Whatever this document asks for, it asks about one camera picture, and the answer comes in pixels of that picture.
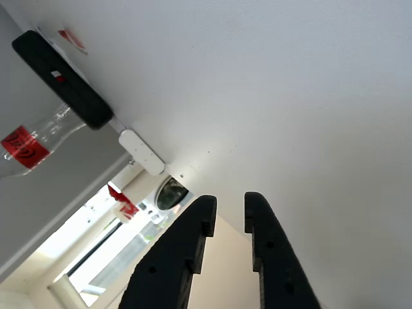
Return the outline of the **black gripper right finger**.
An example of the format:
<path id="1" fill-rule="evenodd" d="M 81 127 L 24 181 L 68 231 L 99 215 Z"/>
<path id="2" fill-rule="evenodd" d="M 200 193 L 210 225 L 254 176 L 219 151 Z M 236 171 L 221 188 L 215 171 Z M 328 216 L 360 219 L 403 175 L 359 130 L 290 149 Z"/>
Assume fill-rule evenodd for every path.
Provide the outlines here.
<path id="1" fill-rule="evenodd" d="M 259 274 L 261 308 L 320 308 L 320 302 L 271 206 L 258 192 L 244 196 L 245 232 Z"/>

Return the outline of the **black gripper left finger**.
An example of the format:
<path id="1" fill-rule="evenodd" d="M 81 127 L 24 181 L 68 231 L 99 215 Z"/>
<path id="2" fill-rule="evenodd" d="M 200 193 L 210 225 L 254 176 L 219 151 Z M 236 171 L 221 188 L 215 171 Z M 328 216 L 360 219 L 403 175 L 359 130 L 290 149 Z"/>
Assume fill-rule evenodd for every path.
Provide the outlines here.
<path id="1" fill-rule="evenodd" d="M 216 211 L 216 197 L 194 200 L 136 265 L 118 307 L 187 308 L 206 238 L 214 235 Z"/>

